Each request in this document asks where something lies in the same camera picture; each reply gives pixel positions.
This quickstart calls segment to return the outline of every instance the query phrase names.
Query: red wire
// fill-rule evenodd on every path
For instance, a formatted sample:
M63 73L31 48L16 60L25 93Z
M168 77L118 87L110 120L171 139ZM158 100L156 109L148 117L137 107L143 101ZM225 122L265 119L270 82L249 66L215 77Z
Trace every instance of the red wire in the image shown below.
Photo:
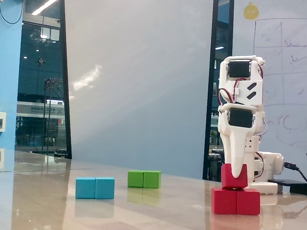
M263 69L262 69L261 65L258 64L258 66L259 66L259 68L260 68L261 78L263 79Z
M261 177L261 175L263 174L263 171L264 171L264 159L263 159L263 157L258 153L258 152L256 152L256 154L261 158L261 160L262 160L262 163L263 163L263 166L262 166L262 170L261 170L261 173L260 173L260 175L258 175L258 176L255 176L254 178L258 178L258 177Z
M236 86L238 85L239 81L242 81L242 80L246 80L246 78L238 78L235 82L235 85L234 85L234 95L233 95L233 101L235 102L236 101Z
M221 96L220 96L221 90L225 91L225 93L227 94L227 96L228 96L228 98L229 98L230 103L233 103L234 101L232 100L232 97L231 97L230 92L229 92L227 89L225 89L225 88L220 88L220 89L219 89L219 92L218 92L218 94L217 94L218 101L219 101L219 105L222 105Z

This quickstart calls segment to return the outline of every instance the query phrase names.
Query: blue block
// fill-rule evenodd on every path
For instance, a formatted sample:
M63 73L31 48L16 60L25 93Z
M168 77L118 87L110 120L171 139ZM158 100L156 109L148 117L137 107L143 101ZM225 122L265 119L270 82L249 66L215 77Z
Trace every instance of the blue block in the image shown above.
M96 177L96 199L114 199L115 179L113 177Z
M77 177L76 199L95 199L95 177Z

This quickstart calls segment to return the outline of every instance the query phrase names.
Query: sign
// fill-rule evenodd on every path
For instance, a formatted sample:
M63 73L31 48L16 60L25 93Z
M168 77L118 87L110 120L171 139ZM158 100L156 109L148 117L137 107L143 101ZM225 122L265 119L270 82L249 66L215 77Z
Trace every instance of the sign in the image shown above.
M49 104L45 107L45 117L50 118L64 118L65 111L63 104L51 104L49 109ZM18 102L17 103L17 116L24 117L44 117L44 104L43 103L29 103L29 102Z

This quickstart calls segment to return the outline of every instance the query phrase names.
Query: whiteboard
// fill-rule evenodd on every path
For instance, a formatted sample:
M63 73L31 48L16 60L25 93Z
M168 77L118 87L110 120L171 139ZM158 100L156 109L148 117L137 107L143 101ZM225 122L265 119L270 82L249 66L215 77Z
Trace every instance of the whiteboard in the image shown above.
M307 1L235 0L233 55L263 57L268 132L261 151L279 152L307 174ZM277 178L304 181L285 169Z
M65 0L72 158L202 178L213 0Z

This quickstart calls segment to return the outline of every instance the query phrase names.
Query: red cube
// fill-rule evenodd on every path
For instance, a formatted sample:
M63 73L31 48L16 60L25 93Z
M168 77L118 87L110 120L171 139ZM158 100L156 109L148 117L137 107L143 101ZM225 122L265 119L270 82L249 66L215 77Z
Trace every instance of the red cube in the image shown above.
M214 214L235 215L237 190L213 188L211 193L211 211Z
M243 164L241 173L238 178L232 176L231 164L224 164L221 167L222 188L245 188L248 186L248 168Z
M260 214L260 192L253 188L245 188L237 191L236 211L239 215Z

